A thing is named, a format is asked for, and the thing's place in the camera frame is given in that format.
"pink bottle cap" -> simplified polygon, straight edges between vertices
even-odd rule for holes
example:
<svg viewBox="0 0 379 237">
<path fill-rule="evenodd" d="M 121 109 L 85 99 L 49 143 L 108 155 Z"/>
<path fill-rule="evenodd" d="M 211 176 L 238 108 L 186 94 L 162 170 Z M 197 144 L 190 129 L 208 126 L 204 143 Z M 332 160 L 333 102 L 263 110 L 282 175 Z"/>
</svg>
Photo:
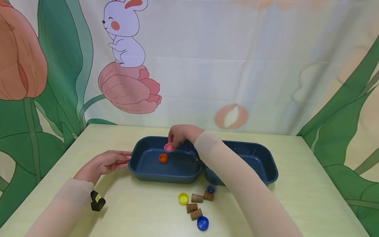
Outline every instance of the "pink bottle cap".
<svg viewBox="0 0 379 237">
<path fill-rule="evenodd" d="M 171 145 L 172 145 L 172 142 L 167 143 L 167 144 L 164 146 L 164 150 L 167 151 L 167 152 L 172 152 L 172 151 L 174 151 L 174 150 L 172 149 Z"/>
</svg>

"arm sleeve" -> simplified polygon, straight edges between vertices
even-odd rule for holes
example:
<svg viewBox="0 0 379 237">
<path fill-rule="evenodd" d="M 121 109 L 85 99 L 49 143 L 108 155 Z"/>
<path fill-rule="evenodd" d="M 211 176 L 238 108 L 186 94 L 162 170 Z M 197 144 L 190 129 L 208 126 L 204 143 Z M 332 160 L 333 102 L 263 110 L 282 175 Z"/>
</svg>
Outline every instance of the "arm sleeve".
<svg viewBox="0 0 379 237">
<path fill-rule="evenodd" d="M 91 206 L 91 182 L 69 179 L 25 237 L 67 237 Z"/>
<path fill-rule="evenodd" d="M 204 132 L 194 145 L 201 160 L 233 194 L 254 236 L 303 236 L 258 174 L 223 141 L 212 133 Z"/>
</svg>

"child's hand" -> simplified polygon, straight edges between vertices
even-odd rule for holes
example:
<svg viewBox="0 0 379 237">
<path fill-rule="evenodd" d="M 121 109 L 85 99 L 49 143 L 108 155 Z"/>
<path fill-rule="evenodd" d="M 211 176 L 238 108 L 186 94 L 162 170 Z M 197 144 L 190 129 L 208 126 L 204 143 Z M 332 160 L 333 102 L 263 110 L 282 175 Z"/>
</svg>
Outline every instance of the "child's hand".
<svg viewBox="0 0 379 237">
<path fill-rule="evenodd" d="M 85 164 L 74 176 L 74 179 L 92 182 L 96 185 L 101 175 L 126 168 L 131 158 L 130 155 L 130 151 L 106 151 L 101 153 Z"/>
<path fill-rule="evenodd" d="M 172 142 L 172 148 L 175 150 L 180 144 L 188 139 L 192 144 L 197 137 L 204 131 L 193 125 L 174 125 L 168 133 L 168 142 Z"/>
</svg>

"tray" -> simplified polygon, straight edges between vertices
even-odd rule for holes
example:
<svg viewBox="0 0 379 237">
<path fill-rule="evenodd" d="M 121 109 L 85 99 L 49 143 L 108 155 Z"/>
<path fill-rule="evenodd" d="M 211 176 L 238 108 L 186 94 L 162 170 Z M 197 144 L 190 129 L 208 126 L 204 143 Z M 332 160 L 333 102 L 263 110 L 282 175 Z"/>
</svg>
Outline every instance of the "tray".
<svg viewBox="0 0 379 237">
<path fill-rule="evenodd" d="M 174 152 L 166 152 L 167 137 L 144 137 L 132 152 L 129 169 L 139 180 L 190 184 L 201 172 L 196 160 L 196 150 L 191 142 L 185 141 Z M 168 156 L 166 163 L 159 161 L 159 155 Z"/>
<path fill-rule="evenodd" d="M 266 184 L 274 183 L 279 176 L 278 169 L 271 152 L 258 143 L 248 143 L 239 141 L 223 141 L 231 150 L 241 157 L 259 175 Z M 205 178 L 213 185 L 225 184 L 208 167 L 205 167 Z"/>
</svg>

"tabletop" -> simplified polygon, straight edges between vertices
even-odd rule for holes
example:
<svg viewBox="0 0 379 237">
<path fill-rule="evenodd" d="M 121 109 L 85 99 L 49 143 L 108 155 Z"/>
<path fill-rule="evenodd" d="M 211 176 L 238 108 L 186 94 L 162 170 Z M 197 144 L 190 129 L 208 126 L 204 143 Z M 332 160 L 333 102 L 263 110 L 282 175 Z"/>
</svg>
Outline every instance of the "tabletop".
<svg viewBox="0 0 379 237">
<path fill-rule="evenodd" d="M 97 154 L 131 151 L 139 139 L 167 136 L 168 131 L 90 124 L 3 225 L 0 236 L 24 236 L 67 179 Z M 279 178 L 269 188 L 304 236 L 369 236 L 301 137 L 214 133 L 223 140 L 259 143 L 271 151 Z M 220 186 L 213 202 L 199 204 L 209 229 L 197 229 L 185 206 L 179 205 L 178 195 L 202 194 L 208 184 L 204 174 L 193 184 L 168 184 L 140 181 L 128 169 L 118 170 L 103 176 L 95 187 L 106 199 L 105 207 L 87 212 L 71 236 L 253 236 L 232 194 Z"/>
</svg>

